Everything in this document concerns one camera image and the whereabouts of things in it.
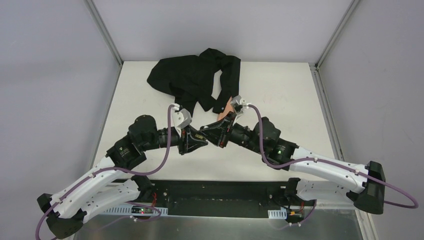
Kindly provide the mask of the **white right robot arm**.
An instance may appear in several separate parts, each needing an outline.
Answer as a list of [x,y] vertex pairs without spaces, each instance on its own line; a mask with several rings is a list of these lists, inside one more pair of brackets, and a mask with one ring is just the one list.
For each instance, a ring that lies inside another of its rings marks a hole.
[[202,126],[199,130],[210,143],[224,148],[229,142],[264,154],[276,170],[306,173],[322,181],[295,179],[284,190],[290,205],[300,201],[336,200],[352,203],[357,209],[375,215],[384,212],[386,181],[380,163],[355,164],[325,157],[280,137],[281,131],[265,116],[253,129],[235,122],[236,115]]

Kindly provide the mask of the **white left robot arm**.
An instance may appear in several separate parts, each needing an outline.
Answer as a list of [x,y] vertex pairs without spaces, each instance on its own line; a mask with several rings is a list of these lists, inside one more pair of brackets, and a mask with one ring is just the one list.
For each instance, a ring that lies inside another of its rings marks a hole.
[[[40,222],[47,224],[56,240],[63,240],[111,207],[136,199],[149,201],[153,195],[149,176],[165,166],[171,147],[184,155],[208,144],[203,128],[194,128],[191,121],[185,109],[170,110],[163,129],[157,128],[151,115],[136,118],[127,134],[88,172],[62,191],[37,198],[43,211]],[[146,161],[146,152],[156,149],[165,150],[160,164],[150,171],[136,171]]]

